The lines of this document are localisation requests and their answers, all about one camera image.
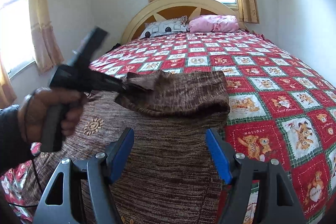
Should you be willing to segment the person's left hand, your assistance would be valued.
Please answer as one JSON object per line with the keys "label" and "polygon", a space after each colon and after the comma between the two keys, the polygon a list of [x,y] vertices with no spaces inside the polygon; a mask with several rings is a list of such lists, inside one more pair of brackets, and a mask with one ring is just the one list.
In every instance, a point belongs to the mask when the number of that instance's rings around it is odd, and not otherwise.
{"label": "person's left hand", "polygon": [[60,125],[61,133],[74,133],[87,96],[76,90],[64,88],[38,88],[34,94],[26,96],[18,109],[18,125],[22,139],[28,143],[40,142],[45,123],[53,121]]}

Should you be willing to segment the dark sleeved left forearm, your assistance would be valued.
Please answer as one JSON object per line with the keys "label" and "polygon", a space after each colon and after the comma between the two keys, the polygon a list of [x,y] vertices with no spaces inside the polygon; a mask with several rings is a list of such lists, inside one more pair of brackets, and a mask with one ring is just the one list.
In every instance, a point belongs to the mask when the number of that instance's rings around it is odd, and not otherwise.
{"label": "dark sleeved left forearm", "polygon": [[31,145],[21,135],[18,122],[19,105],[1,109],[0,116],[0,173],[34,158]]}

